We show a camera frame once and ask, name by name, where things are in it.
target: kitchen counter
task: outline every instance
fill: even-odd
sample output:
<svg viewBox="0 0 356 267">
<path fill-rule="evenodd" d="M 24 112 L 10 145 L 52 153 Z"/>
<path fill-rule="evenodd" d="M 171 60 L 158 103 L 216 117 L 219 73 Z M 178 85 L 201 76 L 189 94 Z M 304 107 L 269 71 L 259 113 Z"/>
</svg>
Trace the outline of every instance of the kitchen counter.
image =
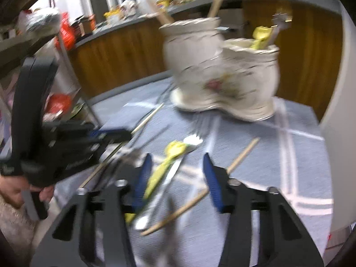
<svg viewBox="0 0 356 267">
<path fill-rule="evenodd" d="M 196 0 L 171 9 L 175 20 L 205 17 L 212 0 Z M 277 95 L 312 106 L 321 119 L 332 96 L 342 52 L 338 0 L 224 0 L 222 8 L 241 8 L 244 37 L 257 26 L 271 26 L 280 8 L 293 15 L 291 27 L 275 44 L 280 48 L 281 80 Z M 83 39 L 69 52 L 74 71 L 89 98 L 168 70 L 164 36 L 156 18 L 136 18 Z"/>
<path fill-rule="evenodd" d="M 110 119 L 104 128 L 133 127 L 143 114 L 155 107 L 157 98 L 171 79 L 134 88 L 95 105 L 97 114 Z M 238 154 L 259 137 L 245 160 L 231 177 L 248 186 L 266 190 L 276 186 L 287 198 L 323 254 L 332 220 L 332 182 L 325 142 L 311 107 L 275 98 L 276 114 L 272 118 L 247 123 L 219 111 L 203 112 L 210 124 L 203 144 L 190 153 L 173 179 L 155 221 L 184 205 L 205 187 L 202 157 L 208 152 L 215 165 L 228 167 Z M 176 109 L 166 96 L 166 104 L 148 123 L 135 143 L 123 153 L 135 150 L 136 162 L 147 152 L 155 165 L 162 162 L 164 148 L 172 140 L 182 140 L 191 130 L 193 114 Z M 111 146 L 107 155 L 115 146 Z M 63 206 L 91 170 L 56 185 L 55 196 Z M 95 184 L 91 181 L 88 188 Z M 218 214 L 210 196 L 167 225 L 146 237 L 129 229 L 138 266 L 206 266 L 216 267 L 225 240 L 228 214 Z M 253 212 L 251 265 L 257 263 L 258 216 Z M 97 253 L 103 257 L 102 245 Z"/>
</svg>

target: blue gripper pad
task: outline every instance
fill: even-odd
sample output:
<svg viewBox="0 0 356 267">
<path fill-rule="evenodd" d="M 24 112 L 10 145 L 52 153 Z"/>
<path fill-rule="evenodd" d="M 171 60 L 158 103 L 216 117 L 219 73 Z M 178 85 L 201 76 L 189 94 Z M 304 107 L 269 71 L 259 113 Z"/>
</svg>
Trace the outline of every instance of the blue gripper pad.
<svg viewBox="0 0 356 267">
<path fill-rule="evenodd" d="M 152 171 L 152 156 L 151 156 L 151 154 L 148 153 L 146 155 L 146 158 L 145 158 L 142 166 L 140 166 L 136 169 L 139 172 L 139 175 L 138 175 L 136 184 L 133 186 L 134 193 L 132 194 L 132 196 L 133 196 L 132 207 L 134 208 L 135 211 L 138 211 L 139 209 L 141 209 L 144 206 L 143 197 L 144 197 L 145 190 L 147 187 L 148 179 L 151 176 L 151 171 Z"/>
<path fill-rule="evenodd" d="M 220 213 L 231 213 L 234 210 L 237 194 L 229 187 L 226 170 L 214 166 L 209 154 L 206 153 L 203 158 L 203 172 L 214 206 Z"/>
</svg>

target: yellow plastic utensil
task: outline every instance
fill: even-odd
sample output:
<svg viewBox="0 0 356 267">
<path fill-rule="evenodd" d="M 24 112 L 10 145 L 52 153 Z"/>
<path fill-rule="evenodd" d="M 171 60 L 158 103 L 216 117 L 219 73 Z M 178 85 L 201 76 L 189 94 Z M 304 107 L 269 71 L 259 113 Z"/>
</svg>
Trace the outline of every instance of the yellow plastic utensil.
<svg viewBox="0 0 356 267">
<path fill-rule="evenodd" d="M 259 50 L 263 49 L 265 42 L 268 40 L 272 33 L 272 28 L 258 26 L 253 31 L 252 36 L 255 39 L 250 48 Z"/>
<path fill-rule="evenodd" d="M 170 142 L 164 152 L 166 154 L 166 158 L 164 161 L 156 168 L 153 174 L 150 176 L 147 182 L 147 188 L 144 194 L 144 200 L 148 199 L 156 186 L 162 180 L 164 174 L 168 170 L 169 166 L 172 164 L 172 161 L 183 154 L 186 150 L 186 144 L 180 141 L 172 141 Z M 125 214 L 126 223 L 130 223 L 136 214 Z"/>
</svg>

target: table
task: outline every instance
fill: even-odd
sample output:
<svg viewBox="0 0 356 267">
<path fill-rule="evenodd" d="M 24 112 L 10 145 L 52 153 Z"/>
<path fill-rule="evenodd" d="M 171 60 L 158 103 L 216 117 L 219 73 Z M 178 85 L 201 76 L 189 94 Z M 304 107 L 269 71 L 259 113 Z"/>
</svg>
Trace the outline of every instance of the table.
<svg viewBox="0 0 356 267">
<path fill-rule="evenodd" d="M 99 115 L 117 109 L 104 127 L 133 127 L 157 103 L 157 97 L 171 83 L 171 78 L 132 89 L 96 105 Z M 280 188 L 299 214 L 321 254 L 325 250 L 332 220 L 332 184 L 325 142 L 311 107 L 275 98 L 276 113 L 265 121 L 247 123 L 217 110 L 204 112 L 210 125 L 203 144 L 188 155 L 179 169 L 156 221 L 168 211 L 184 205 L 205 187 L 201 171 L 203 154 L 213 162 L 228 167 L 255 137 L 261 140 L 232 173 L 250 187 L 265 190 Z M 165 146 L 182 140 L 191 129 L 193 115 L 167 103 L 149 122 L 133 148 L 142 159 L 153 155 L 155 165 L 162 162 Z M 106 151 L 108 154 L 115 146 Z M 92 170 L 60 182 L 56 197 L 65 204 Z M 219 214 L 207 196 L 197 206 L 165 228 L 146 237 L 129 229 L 138 266 L 218 265 L 225 240 L 229 215 Z M 257 263 L 258 212 L 253 212 L 251 265 Z M 100 244 L 97 253 L 102 257 Z"/>
</svg>

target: metal fork handle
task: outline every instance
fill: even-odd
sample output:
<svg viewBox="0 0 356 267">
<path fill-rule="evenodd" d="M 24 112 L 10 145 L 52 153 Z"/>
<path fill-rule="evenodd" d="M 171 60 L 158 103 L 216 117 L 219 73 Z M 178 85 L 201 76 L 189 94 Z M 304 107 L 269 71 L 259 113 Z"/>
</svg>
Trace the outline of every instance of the metal fork handle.
<svg viewBox="0 0 356 267">
<path fill-rule="evenodd" d="M 161 184 L 158 192 L 154 194 L 154 197 L 151 202 L 148 203 L 147 208 L 144 210 L 142 215 L 138 216 L 135 220 L 135 229 L 138 231 L 143 231 L 148 228 L 150 221 L 154 217 L 157 212 L 157 207 L 161 203 L 163 199 L 163 195 L 169 185 L 172 182 L 174 175 L 176 174 L 177 170 L 179 169 L 180 163 L 183 161 L 184 156 L 186 153 L 182 154 L 172 165 L 170 170 L 168 171 L 167 176 L 165 177 L 163 183 Z"/>
</svg>

